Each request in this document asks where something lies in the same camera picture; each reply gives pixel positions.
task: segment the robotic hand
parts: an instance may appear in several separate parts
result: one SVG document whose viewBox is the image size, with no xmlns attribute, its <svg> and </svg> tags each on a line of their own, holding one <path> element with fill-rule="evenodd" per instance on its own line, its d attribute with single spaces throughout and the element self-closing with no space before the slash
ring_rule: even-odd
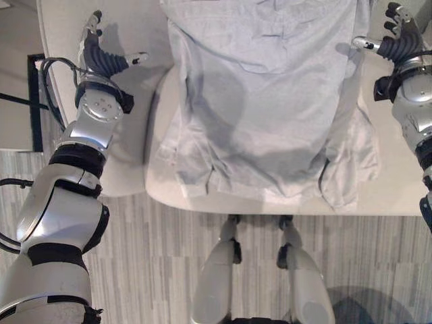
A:
<svg viewBox="0 0 432 324">
<path fill-rule="evenodd" d="M 423 168 L 429 193 L 420 200 L 420 209 L 432 233 L 432 51 L 426 51 L 420 30 L 405 7 L 389 3 L 385 15 L 394 21 L 384 27 L 395 38 L 386 36 L 379 41 L 360 36 L 353 44 L 394 62 L 393 73 L 376 81 L 374 99 L 393 103 L 393 116 Z"/>
<path fill-rule="evenodd" d="M 66 128 L 20 213 L 21 250 L 0 282 L 0 324 L 101 322 L 101 310 L 91 307 L 82 255 L 101 241 L 107 227 L 109 209 L 96 199 L 99 178 L 113 131 L 134 104 L 110 77 L 140 64 L 147 54 L 120 57 L 102 51 L 100 21 L 101 12 L 94 12 L 80 43 L 80 67 L 74 70 L 80 72 L 77 120 Z"/>
</svg>

